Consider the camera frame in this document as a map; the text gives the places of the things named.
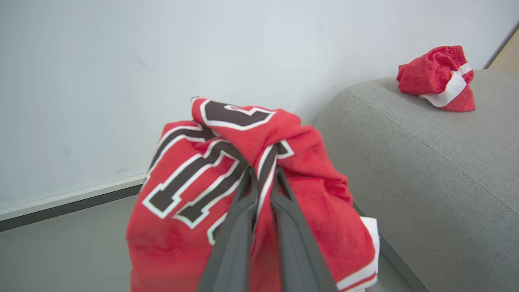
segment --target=gray sofa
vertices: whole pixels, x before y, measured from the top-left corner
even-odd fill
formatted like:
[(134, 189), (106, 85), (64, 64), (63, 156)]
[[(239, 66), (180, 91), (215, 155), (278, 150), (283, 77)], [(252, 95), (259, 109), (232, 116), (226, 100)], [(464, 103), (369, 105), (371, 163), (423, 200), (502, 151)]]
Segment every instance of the gray sofa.
[(519, 291), (519, 79), (476, 71), (476, 110), (395, 78), (350, 86), (316, 127), (382, 251), (417, 291)]

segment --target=white wall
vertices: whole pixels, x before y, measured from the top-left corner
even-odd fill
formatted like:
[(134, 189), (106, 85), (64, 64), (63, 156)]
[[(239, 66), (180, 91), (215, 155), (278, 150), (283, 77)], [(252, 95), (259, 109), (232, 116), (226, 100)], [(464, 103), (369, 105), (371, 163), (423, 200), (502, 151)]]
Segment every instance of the white wall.
[(435, 46), (481, 68), (518, 20), (517, 0), (0, 0), (0, 213), (145, 173), (192, 96), (308, 123)]

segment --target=white trim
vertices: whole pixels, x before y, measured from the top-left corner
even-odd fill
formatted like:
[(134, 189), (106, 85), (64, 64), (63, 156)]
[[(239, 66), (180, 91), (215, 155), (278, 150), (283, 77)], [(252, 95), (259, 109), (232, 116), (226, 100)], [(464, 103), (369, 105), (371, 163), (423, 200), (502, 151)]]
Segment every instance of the white trim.
[[(367, 264), (365, 267), (360, 269), (359, 271), (347, 276), (346, 278), (340, 280), (337, 282), (337, 289), (339, 291), (342, 291), (346, 289), (347, 287), (360, 282), (366, 278), (371, 277), (374, 273), (378, 273), (378, 257), (380, 254), (380, 239), (378, 236), (378, 228), (377, 228), (377, 220), (374, 218), (369, 217), (361, 217), (362, 223), (364, 223), (364, 226), (366, 226), (366, 229), (370, 233), (371, 239), (373, 241), (373, 247), (375, 248), (375, 257), (373, 261), (371, 261), (369, 264)], [(351, 290), (357, 290), (361, 287), (370, 287), (374, 284), (370, 284), (369, 286), (364, 286), (365, 283), (359, 284), (356, 287), (352, 287)]]
[(214, 245), (216, 243), (216, 240), (213, 237), (213, 231), (218, 227), (220, 224), (222, 224), (223, 221), (225, 221), (225, 217), (227, 217), (227, 212), (225, 212), (218, 220), (207, 229), (207, 239), (209, 240), (209, 244)]
[(373, 279), (371, 279), (367, 282), (364, 282), (362, 284), (359, 284), (358, 286), (352, 287), (349, 290), (343, 290), (342, 292), (365, 292), (366, 288), (369, 288), (369, 287), (375, 285), (375, 283), (377, 283), (377, 281), (378, 281), (378, 276), (375, 276)]
[(224, 150), (221, 150), (219, 155), (218, 155), (218, 158), (216, 159), (215, 162), (213, 163), (208, 163), (208, 164), (205, 164), (204, 166), (202, 166), (199, 170), (197, 170), (195, 172), (195, 174), (193, 176), (191, 176), (172, 196), (171, 196), (171, 199), (173, 200), (171, 202), (171, 204), (164, 210), (164, 211), (161, 211), (160, 209), (158, 209), (157, 207), (155, 207), (150, 201), (151, 199), (153, 198), (153, 196), (155, 196), (158, 192), (162, 192), (164, 191), (164, 189), (173, 181), (173, 179), (175, 179), (186, 167), (188, 167), (191, 163), (193, 163), (195, 160), (197, 160), (198, 158), (207, 158), (209, 157), (209, 155), (211, 154), (211, 152), (213, 151), (213, 147), (220, 143), (220, 142), (227, 142), (227, 143), (230, 143), (229, 141), (226, 141), (226, 140), (223, 140), (223, 139), (217, 139), (217, 140), (214, 140), (213, 142), (211, 142), (211, 144), (209, 144), (209, 147), (207, 148), (206, 152), (204, 153), (204, 155), (200, 154), (200, 153), (197, 153), (193, 156), (191, 156), (191, 158), (189, 158), (188, 160), (186, 160), (184, 163), (182, 163), (164, 182), (161, 182), (159, 183), (147, 196), (146, 198), (144, 198), (144, 200), (142, 201), (142, 204), (144, 206), (146, 206), (151, 212), (153, 212), (155, 215), (157, 215), (158, 217), (160, 217), (161, 219), (164, 219), (168, 214), (169, 212), (171, 212), (173, 209), (175, 209), (177, 207), (177, 205), (182, 201), (182, 198), (181, 198), (181, 195), (184, 193), (184, 191), (189, 188), (189, 186), (194, 183), (204, 172), (206, 172), (207, 169), (209, 169), (210, 167), (214, 167), (218, 164), (220, 164), (220, 162), (222, 161), (223, 157), (224, 156), (227, 156), (227, 157), (230, 157), (230, 158), (233, 158), (233, 159), (236, 159), (234, 158), (232, 155), (230, 155), (229, 153), (225, 152)]
[(461, 74), (461, 75), (467, 74), (467, 73), (469, 73), (470, 71), (472, 71), (472, 68), (470, 67), (470, 65), (469, 65), (468, 63), (465, 63), (465, 64), (461, 65), (461, 66), (458, 68), (458, 72), (459, 72), (459, 74)]
[(2, 208), (0, 209), (0, 221), (27, 215), (49, 208), (54, 208), (64, 204), (99, 196), (102, 194), (115, 192), (129, 187), (134, 187), (136, 185), (143, 183), (145, 176), (146, 175), (138, 175), (126, 179), (96, 185), (95, 187), (89, 187), (86, 189), (66, 194), (61, 194), (21, 205), (16, 205), (13, 207)]
[[(168, 130), (164, 135), (162, 135), (162, 137), (160, 138), (160, 141), (159, 143), (157, 144), (157, 150), (158, 148), (162, 145), (162, 143), (169, 138), (169, 135), (171, 135), (172, 133), (178, 131), (178, 130), (181, 130), (181, 129), (186, 129), (186, 130), (194, 130), (194, 131), (200, 131), (202, 132), (203, 131), (203, 128), (200, 124), (197, 124), (197, 126), (178, 126), (178, 127), (174, 127), (170, 130)], [(175, 137), (173, 140), (171, 140), (165, 147), (164, 149), (160, 152), (160, 155), (159, 157), (157, 157), (157, 160), (154, 161), (153, 165), (149, 168), (148, 170), (148, 174), (151, 174), (152, 171), (155, 169), (155, 166), (160, 162), (160, 160), (162, 159), (162, 157), (166, 154), (166, 152), (171, 148), (173, 147), (178, 141), (182, 140), (182, 139), (186, 139), (188, 141), (191, 141), (191, 142), (205, 142), (206, 139), (205, 138), (196, 138), (196, 137), (190, 137), (190, 136), (187, 136), (187, 135), (178, 135), (177, 137)]]
[(458, 71), (451, 71), (451, 77), (444, 92), (440, 94), (422, 94), (420, 97), (429, 100), (437, 108), (444, 107), (455, 99), (465, 89), (466, 85), (465, 79), (461, 77)]
[(234, 161), (233, 165), (227, 171), (227, 173), (219, 176), (205, 191), (203, 191), (198, 197), (196, 197), (196, 199), (194, 199), (193, 201), (187, 202), (184, 205), (184, 207), (182, 207), (182, 209), (180, 209), (173, 216), (173, 219), (177, 219), (177, 220), (180, 220), (180, 221), (184, 222), (191, 229), (195, 228), (200, 222), (202, 222), (203, 219), (205, 219), (209, 215), (209, 209), (211, 209), (214, 205), (216, 205), (216, 203), (218, 203), (221, 199), (223, 199), (224, 197), (229, 196), (230, 194), (232, 194), (236, 190), (236, 188), (240, 184), (241, 180), (243, 179), (243, 175), (245, 174), (245, 172), (243, 172), (241, 174), (240, 178), (237, 181), (235, 181), (235, 183), (233, 183), (227, 191), (223, 192), (221, 195), (219, 195), (218, 197), (216, 197), (215, 199), (210, 201), (206, 206), (204, 206), (202, 208), (202, 215), (200, 215), (200, 217), (198, 217), (195, 221), (192, 222), (188, 218), (180, 215), (180, 212), (182, 212), (187, 207), (194, 206), (198, 201), (200, 201), (202, 198), (207, 196), (207, 194), (209, 194), (214, 189), (216, 189), (216, 187), (218, 187), (218, 185), (220, 183), (222, 183), (222, 181), (224, 179), (228, 178), (230, 175), (233, 174), (234, 170), (236, 169), (236, 167), (238, 166), (239, 163), (240, 163), (239, 160)]
[(285, 147), (287, 153), (278, 155), (278, 159), (285, 159), (287, 157), (294, 155), (294, 150), (292, 150), (292, 148), (290, 148), (290, 145), (286, 140), (281, 140), (280, 143), (281, 143), (281, 145), (283, 145), (283, 147)]
[(256, 175), (257, 175), (258, 179), (260, 179), (260, 174), (261, 174), (261, 170), (263, 168), (263, 164), (265, 163), (265, 159), (267, 159), (268, 153), (270, 153), (272, 146), (273, 145), (267, 146), (267, 148), (265, 148), (265, 150), (263, 151), (261, 158), (259, 159), (259, 165), (258, 165), (258, 169), (256, 171)]
[(191, 104), (195, 103), (195, 101), (196, 101), (197, 99), (205, 99), (205, 98), (203, 98), (203, 97), (201, 97), (201, 96), (191, 97)]
[(263, 185), (261, 193), (259, 194), (259, 202), (258, 202), (258, 209), (256, 211), (256, 218), (260, 217), (260, 211), (261, 211), (261, 208), (263, 207), (263, 204), (265, 203), (265, 198), (267, 197), (268, 189), (270, 188), (270, 185), (272, 184), (272, 181), (274, 180), (274, 171), (276, 169), (277, 160), (278, 160), (278, 157), (276, 155), (276, 158), (274, 158), (274, 163), (272, 163), (272, 167), (270, 169), (270, 172), (268, 173), (268, 177), (265, 180), (265, 184)]
[(243, 110), (243, 109), (235, 107), (233, 105), (229, 105), (229, 104), (225, 105), (224, 108), (226, 110), (235, 111), (235, 112), (241, 112), (241, 113), (244, 113), (244, 114), (249, 115), (249, 116), (252, 116), (255, 112), (262, 112), (262, 113), (268, 114), (266, 119), (264, 119), (262, 121), (258, 121), (256, 123), (252, 123), (252, 124), (250, 124), (248, 126), (240, 126), (240, 125), (237, 125), (237, 124), (234, 124), (234, 123), (230, 123), (230, 122), (208, 120), (207, 119), (207, 114), (206, 114), (206, 104), (208, 104), (209, 102), (211, 102), (211, 100), (206, 99), (200, 105), (200, 114), (202, 115), (202, 119), (203, 119), (203, 121), (205, 122), (205, 124), (208, 127), (226, 127), (226, 128), (231, 128), (231, 129), (235, 129), (235, 130), (246, 131), (246, 130), (249, 130), (249, 129), (255, 128), (257, 126), (260, 126), (260, 125), (268, 123), (270, 118), (272, 118), (272, 116), (275, 113), (277, 113), (276, 111), (267, 111), (267, 110), (256, 108), (256, 107), (253, 107), (250, 110)]

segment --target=baseboard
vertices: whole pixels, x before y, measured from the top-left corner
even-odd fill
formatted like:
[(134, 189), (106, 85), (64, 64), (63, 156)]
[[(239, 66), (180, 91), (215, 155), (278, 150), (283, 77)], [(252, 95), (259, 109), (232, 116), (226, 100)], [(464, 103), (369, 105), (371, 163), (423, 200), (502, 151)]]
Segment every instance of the baseboard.
[(136, 185), (141, 185), (144, 182), (144, 177), (145, 175), (134, 176), (114, 182), (96, 185), (95, 187), (90, 187), (79, 191), (74, 191), (22, 205), (17, 205), (14, 207), (3, 208), (0, 209), (0, 221), (24, 216), (31, 213), (36, 213), (47, 209), (52, 209), (61, 205), (85, 200), (102, 194), (112, 193), (115, 191), (134, 187)]

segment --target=white fabric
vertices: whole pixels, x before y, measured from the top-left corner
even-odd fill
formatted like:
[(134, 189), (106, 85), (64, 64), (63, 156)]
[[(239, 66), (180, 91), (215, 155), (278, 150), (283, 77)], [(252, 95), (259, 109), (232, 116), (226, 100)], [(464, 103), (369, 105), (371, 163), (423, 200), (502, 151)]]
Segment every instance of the white fabric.
[(450, 80), (447, 82), (444, 92), (440, 94), (422, 94), (419, 95), (419, 97), (429, 100), (429, 102), (437, 108), (448, 105), (449, 102), (455, 99), (467, 85), (459, 71), (451, 71), (451, 73)]
[(349, 275), (348, 277), (340, 280), (337, 283), (337, 288), (341, 292), (358, 292), (364, 291), (364, 289), (373, 286), (377, 282), (377, 276), (373, 279), (364, 282), (358, 286), (352, 287), (350, 290), (344, 290), (345, 288), (360, 282), (366, 278), (371, 277), (374, 273), (378, 273), (378, 256), (380, 254), (380, 239), (378, 236), (377, 219), (369, 217), (361, 217), (362, 223), (366, 226), (367, 231), (371, 235), (373, 240), (373, 246), (375, 247), (375, 258), (367, 266), (359, 270), (358, 272)]
[(470, 65), (469, 65), (468, 63), (465, 63), (465, 64), (461, 65), (461, 66), (458, 68), (458, 72), (459, 72), (459, 74), (461, 74), (461, 75), (467, 74), (467, 73), (469, 73), (470, 71), (472, 71), (472, 68), (470, 67)]

